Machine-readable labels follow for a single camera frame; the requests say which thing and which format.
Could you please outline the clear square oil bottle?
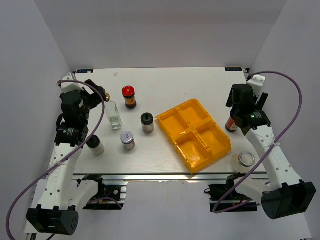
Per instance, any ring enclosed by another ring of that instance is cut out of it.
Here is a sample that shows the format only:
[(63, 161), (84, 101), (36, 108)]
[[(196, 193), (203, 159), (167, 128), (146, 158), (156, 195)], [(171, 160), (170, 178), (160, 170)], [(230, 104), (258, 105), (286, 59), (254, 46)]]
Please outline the clear square oil bottle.
[(111, 100), (110, 95), (106, 94), (105, 106), (105, 116), (107, 117), (109, 124), (113, 130), (119, 130), (122, 128), (122, 120), (114, 101)]

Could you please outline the red lid sauce jar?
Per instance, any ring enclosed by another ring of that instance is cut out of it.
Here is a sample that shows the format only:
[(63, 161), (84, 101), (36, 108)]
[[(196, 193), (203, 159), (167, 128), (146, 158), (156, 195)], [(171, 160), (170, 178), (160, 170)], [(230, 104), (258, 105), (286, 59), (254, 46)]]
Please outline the red lid sauce jar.
[(124, 86), (122, 88), (122, 96), (124, 97), (125, 106), (128, 109), (134, 109), (137, 106), (137, 101), (135, 98), (135, 89), (133, 86)]

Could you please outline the black top salt grinder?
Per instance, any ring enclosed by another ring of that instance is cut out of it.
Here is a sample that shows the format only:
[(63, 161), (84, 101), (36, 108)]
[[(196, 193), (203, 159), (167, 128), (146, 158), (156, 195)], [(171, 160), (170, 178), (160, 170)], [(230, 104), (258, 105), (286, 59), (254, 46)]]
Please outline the black top salt grinder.
[(101, 140), (99, 139), (98, 136), (93, 135), (86, 143), (86, 145), (88, 146), (88, 148), (91, 150), (91, 152), (96, 155), (99, 156), (101, 154), (104, 153), (105, 151), (105, 147), (102, 144)]

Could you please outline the black cap chili sauce bottle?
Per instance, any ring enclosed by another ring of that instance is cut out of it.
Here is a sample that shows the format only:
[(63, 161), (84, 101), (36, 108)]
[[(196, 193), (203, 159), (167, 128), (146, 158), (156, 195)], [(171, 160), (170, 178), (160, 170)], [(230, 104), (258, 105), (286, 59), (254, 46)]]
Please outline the black cap chili sauce bottle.
[(230, 116), (225, 124), (225, 129), (228, 132), (235, 132), (239, 127), (236, 125), (234, 119)]

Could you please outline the silver lid spice jar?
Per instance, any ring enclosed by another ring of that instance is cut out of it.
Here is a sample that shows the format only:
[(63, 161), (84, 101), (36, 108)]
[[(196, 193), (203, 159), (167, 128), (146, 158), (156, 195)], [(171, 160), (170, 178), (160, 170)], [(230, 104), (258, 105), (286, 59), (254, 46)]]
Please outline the silver lid spice jar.
[(132, 150), (136, 143), (133, 134), (130, 131), (124, 131), (120, 135), (120, 140), (126, 150)]

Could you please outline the clear glass jar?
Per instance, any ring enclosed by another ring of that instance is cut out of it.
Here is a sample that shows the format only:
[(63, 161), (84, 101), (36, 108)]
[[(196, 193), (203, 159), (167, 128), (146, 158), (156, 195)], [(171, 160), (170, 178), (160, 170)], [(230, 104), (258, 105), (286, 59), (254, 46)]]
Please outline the clear glass jar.
[(246, 174), (256, 164), (255, 156), (248, 151), (235, 154), (231, 159), (231, 166), (234, 172)]

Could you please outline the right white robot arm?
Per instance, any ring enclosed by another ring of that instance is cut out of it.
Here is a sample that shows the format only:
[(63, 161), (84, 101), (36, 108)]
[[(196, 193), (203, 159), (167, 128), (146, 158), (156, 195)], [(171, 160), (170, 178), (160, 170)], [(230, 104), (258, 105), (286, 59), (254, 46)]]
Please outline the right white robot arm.
[(234, 84), (227, 105), (231, 108), (231, 118), (262, 161), (270, 183), (265, 185), (243, 174), (230, 176), (226, 195), (233, 200), (247, 196), (260, 204), (272, 220), (304, 213), (316, 188), (312, 182), (304, 182), (287, 160), (262, 110), (263, 105), (256, 102), (253, 88)]

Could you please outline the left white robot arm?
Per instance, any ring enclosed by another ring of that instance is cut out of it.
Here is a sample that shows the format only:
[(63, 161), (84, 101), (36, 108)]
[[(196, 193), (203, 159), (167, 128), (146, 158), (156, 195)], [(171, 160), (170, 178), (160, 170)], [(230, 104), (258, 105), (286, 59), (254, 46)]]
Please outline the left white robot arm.
[(89, 200), (99, 200), (106, 193), (106, 187), (97, 177), (85, 177), (76, 190), (70, 190), (78, 158), (94, 135), (88, 129), (90, 111), (107, 99), (105, 89), (92, 80), (83, 82), (92, 89), (92, 94), (79, 84), (75, 80), (58, 82), (62, 91), (62, 120), (56, 129), (51, 167), (40, 200), (26, 213), (27, 221), (39, 233), (73, 235), (79, 224), (79, 211)]

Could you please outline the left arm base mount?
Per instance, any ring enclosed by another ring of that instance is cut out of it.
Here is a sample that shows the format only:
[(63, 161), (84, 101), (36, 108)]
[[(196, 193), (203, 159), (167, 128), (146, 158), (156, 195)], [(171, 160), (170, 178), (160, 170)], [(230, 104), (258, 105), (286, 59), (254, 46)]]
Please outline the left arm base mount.
[(78, 178), (77, 188), (82, 181), (97, 182), (97, 193), (84, 206), (83, 210), (121, 210), (125, 202), (125, 186), (120, 184), (106, 183), (102, 175), (87, 174), (83, 178)]

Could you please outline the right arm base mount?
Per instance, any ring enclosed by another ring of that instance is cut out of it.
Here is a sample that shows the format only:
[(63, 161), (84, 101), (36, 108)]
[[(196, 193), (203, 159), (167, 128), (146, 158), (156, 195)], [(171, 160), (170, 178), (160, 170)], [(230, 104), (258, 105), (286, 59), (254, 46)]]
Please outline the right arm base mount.
[[(218, 200), (229, 190), (231, 189), (235, 183), (234, 180), (238, 180), (244, 177), (245, 173), (236, 173), (227, 177), (225, 184), (210, 184), (204, 191), (204, 194), (209, 195), (209, 205), (210, 212), (213, 212), (213, 208), (215, 207)], [(217, 207), (217, 211), (221, 211), (223, 209), (235, 207), (245, 201), (248, 201), (249, 198), (243, 194), (237, 193), (235, 190), (230, 193)], [(239, 208), (232, 209), (229, 212), (257, 212), (258, 204), (251, 201), (250, 203), (243, 205)]]

